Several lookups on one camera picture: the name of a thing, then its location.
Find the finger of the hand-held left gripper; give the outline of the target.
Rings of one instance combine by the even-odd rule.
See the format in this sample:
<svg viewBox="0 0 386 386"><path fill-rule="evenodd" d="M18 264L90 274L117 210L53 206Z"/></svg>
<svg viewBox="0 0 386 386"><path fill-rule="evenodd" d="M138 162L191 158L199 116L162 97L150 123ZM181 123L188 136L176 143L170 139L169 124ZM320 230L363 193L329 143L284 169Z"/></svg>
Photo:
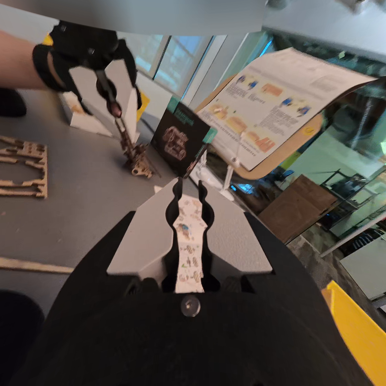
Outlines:
<svg viewBox="0 0 386 386"><path fill-rule="evenodd" d="M91 115L79 115L70 110L70 126L99 135L118 135L114 118L108 112L107 103L97 91L97 78L94 72L86 68L74 68L70 72L82 97L83 105L91 112ZM70 92L70 95L77 98L73 92Z"/></svg>
<svg viewBox="0 0 386 386"><path fill-rule="evenodd" d="M137 142L138 96L132 86L124 60L112 61L106 68L108 79L114 84L117 91L117 101L122 108L122 120L132 142Z"/></svg>

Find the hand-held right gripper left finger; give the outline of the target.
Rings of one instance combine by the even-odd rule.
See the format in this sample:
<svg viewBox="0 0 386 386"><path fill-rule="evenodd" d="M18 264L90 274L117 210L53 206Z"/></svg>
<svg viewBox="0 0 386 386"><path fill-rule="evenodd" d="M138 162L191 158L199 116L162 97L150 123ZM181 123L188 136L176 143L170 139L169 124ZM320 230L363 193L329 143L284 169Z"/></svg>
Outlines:
<svg viewBox="0 0 386 386"><path fill-rule="evenodd" d="M167 276L162 259L173 244L166 211L181 194L182 179L175 178L138 207L107 268L109 276L153 278L161 285Z"/></svg>

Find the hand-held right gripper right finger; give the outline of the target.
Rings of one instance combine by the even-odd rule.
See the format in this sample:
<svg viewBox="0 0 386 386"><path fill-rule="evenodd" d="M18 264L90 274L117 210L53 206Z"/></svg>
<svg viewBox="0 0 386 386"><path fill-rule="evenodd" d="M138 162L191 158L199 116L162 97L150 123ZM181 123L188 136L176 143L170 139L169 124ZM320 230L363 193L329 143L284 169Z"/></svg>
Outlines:
<svg viewBox="0 0 386 386"><path fill-rule="evenodd" d="M219 290L229 277L272 274L246 213L204 181L199 181L198 192L206 225L201 256L204 291Z"/></svg>

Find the wooden mechanical model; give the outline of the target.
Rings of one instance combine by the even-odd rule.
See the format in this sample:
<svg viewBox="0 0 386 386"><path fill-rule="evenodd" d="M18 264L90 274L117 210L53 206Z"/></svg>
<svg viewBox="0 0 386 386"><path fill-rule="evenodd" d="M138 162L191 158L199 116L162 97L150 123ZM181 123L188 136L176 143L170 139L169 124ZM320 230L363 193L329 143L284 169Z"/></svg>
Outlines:
<svg viewBox="0 0 386 386"><path fill-rule="evenodd" d="M120 134L120 144L123 154L127 158L125 163L126 168L133 176L144 176L150 179L154 173L146 156L147 146L132 143L127 127L122 118L114 118L114 121Z"/></svg>

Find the person's left forearm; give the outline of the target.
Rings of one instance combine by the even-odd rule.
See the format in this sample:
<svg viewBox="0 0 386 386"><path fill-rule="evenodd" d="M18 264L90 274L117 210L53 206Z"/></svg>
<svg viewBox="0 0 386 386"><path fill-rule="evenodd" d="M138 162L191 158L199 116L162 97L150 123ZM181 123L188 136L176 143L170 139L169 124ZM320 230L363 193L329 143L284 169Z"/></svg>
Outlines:
<svg viewBox="0 0 386 386"><path fill-rule="evenodd" d="M5 89L46 89L32 60L35 45L0 32L0 87Z"/></svg>

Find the person's left hand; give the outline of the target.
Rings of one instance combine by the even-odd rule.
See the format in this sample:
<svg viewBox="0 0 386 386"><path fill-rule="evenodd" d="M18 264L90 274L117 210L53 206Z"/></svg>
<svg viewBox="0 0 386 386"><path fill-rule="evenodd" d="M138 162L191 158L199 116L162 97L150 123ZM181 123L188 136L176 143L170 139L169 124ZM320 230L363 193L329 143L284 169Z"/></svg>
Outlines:
<svg viewBox="0 0 386 386"><path fill-rule="evenodd" d="M52 57L52 55L50 53L48 54L48 57L47 57L47 64L48 64L50 73L53 76L53 78L55 79L56 83L58 85L60 85L60 87L62 89L66 89L65 83L61 80L61 78L59 77L58 73L56 72L54 61L53 61L53 57Z"/></svg>

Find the white cardboard box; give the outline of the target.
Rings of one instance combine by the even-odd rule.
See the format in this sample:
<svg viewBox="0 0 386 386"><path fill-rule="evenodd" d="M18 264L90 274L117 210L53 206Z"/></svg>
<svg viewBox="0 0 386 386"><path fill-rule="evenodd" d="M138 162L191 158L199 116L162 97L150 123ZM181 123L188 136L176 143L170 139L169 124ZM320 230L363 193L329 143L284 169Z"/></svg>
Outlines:
<svg viewBox="0 0 386 386"><path fill-rule="evenodd" d="M137 130L139 119L134 119L134 113L139 111L137 92L135 89L131 89L129 92L123 92L122 96L122 118L131 140L136 142L139 137ZM118 129L115 126L113 117L107 110L106 101L96 91L86 97L83 102L92 112L92 115L83 110L77 97L72 92L60 93L59 99L69 126L109 138L119 138Z"/></svg>

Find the open instruction booklet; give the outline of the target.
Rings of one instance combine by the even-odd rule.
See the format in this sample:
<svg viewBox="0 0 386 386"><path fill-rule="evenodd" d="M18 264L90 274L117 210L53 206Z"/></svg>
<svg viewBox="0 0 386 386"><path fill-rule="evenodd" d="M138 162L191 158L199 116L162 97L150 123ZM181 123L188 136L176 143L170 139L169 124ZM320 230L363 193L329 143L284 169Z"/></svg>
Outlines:
<svg viewBox="0 0 386 386"><path fill-rule="evenodd" d="M162 258L165 278L161 288L165 293L202 293L203 236L207 227L201 216L202 203L182 194L179 181L173 184L171 193L166 221L172 232L172 246Z"/></svg>

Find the white desk stand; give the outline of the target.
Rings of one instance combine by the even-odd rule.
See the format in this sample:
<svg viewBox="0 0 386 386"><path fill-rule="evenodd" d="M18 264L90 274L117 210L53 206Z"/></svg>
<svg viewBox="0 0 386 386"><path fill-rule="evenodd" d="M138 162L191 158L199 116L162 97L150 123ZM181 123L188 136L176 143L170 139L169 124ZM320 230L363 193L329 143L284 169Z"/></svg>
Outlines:
<svg viewBox="0 0 386 386"><path fill-rule="evenodd" d="M242 136L242 134L225 135L219 130L210 143L216 154L227 164L223 182L221 182L219 178L215 176L214 172L209 169L207 163L207 152L209 148L207 148L199 157L196 166L191 172L190 178L192 181L196 185L198 185L199 181L206 182L225 198L234 201L234 196L229 188L234 170L240 167L239 153L242 148Z"/></svg>

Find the black product box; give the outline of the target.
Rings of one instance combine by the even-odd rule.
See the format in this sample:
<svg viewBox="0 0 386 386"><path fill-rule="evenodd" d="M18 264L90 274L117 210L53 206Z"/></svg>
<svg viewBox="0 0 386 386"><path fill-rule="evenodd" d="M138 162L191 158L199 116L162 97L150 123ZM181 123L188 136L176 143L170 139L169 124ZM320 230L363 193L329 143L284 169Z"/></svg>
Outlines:
<svg viewBox="0 0 386 386"><path fill-rule="evenodd" d="M178 177L186 179L218 131L172 96L151 145Z"/></svg>

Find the window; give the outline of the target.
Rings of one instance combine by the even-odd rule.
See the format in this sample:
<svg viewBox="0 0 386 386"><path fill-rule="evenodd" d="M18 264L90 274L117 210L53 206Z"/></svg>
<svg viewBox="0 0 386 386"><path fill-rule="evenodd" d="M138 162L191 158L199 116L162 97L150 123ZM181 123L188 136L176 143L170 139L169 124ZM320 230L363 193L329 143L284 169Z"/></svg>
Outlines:
<svg viewBox="0 0 386 386"><path fill-rule="evenodd" d="M213 36L171 36L154 81L182 97L212 39Z"/></svg>

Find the brown wooden cabinet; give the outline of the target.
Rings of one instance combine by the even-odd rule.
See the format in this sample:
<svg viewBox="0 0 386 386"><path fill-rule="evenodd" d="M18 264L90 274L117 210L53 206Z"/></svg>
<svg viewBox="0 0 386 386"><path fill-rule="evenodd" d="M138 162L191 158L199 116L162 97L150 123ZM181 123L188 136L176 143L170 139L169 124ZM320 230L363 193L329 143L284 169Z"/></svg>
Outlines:
<svg viewBox="0 0 386 386"><path fill-rule="evenodd" d="M258 219L284 244L291 242L334 208L330 190L300 175L268 205Z"/></svg>

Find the dark rounded pad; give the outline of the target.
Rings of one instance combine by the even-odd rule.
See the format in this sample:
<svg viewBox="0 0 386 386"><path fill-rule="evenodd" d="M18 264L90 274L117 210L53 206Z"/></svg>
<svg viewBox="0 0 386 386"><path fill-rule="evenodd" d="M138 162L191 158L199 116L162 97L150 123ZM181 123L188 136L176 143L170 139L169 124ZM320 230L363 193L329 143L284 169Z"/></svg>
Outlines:
<svg viewBox="0 0 386 386"><path fill-rule="evenodd" d="M15 89L0 89L0 116L19 118L26 116L26 104Z"/></svg>

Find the thin wooden strip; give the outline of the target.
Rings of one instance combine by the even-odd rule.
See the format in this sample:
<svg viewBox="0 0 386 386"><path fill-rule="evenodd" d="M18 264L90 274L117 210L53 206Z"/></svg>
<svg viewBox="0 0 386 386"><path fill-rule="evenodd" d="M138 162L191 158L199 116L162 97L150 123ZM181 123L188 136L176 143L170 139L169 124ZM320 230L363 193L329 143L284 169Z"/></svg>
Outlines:
<svg viewBox="0 0 386 386"><path fill-rule="evenodd" d="M74 268L0 257L0 269L49 274L70 274Z"/></svg>

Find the yellow plastic bin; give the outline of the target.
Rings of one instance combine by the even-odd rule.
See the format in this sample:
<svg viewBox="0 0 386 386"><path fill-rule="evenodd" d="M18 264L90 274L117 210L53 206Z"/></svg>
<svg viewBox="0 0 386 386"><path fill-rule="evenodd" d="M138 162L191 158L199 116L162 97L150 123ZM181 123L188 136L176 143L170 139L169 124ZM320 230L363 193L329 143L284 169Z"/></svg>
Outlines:
<svg viewBox="0 0 386 386"><path fill-rule="evenodd" d="M386 333L335 282L321 291L351 354L375 386L386 385Z"/></svg>

